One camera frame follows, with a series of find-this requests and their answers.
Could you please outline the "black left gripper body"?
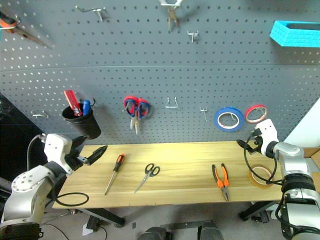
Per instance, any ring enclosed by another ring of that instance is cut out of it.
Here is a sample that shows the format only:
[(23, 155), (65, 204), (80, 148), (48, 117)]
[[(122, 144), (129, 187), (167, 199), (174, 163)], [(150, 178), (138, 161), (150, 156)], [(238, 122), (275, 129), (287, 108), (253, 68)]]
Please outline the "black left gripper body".
[(73, 173), (83, 165), (88, 164), (88, 158), (80, 156), (80, 152), (76, 149), (71, 149), (68, 154), (64, 156), (65, 169), (67, 173)]

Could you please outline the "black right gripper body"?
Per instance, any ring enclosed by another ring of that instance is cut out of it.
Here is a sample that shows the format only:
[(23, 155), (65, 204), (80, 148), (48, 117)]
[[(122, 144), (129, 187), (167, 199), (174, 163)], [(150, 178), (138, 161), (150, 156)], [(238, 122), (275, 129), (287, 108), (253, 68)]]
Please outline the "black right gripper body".
[(260, 129), (255, 129), (249, 136), (247, 142), (250, 139), (254, 139), (253, 143), (255, 144), (255, 148), (258, 148), (257, 153), (261, 153), (262, 145), (263, 145), (263, 139), (261, 137), (262, 132)]

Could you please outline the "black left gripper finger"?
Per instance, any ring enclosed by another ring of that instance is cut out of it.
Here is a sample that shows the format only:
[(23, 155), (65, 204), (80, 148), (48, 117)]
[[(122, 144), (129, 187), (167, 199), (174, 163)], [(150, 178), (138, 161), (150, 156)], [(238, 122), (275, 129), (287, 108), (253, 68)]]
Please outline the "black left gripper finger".
[(88, 135), (82, 135), (74, 138), (71, 144), (71, 152), (73, 154), (75, 153), (79, 154), (81, 151), (81, 146), (87, 139), (88, 139)]
[(99, 147), (98, 149), (96, 149), (88, 158), (87, 158), (87, 162), (86, 165), (90, 166), (92, 165), (94, 162), (96, 162), (107, 150), (108, 146), (104, 145), (102, 147)]

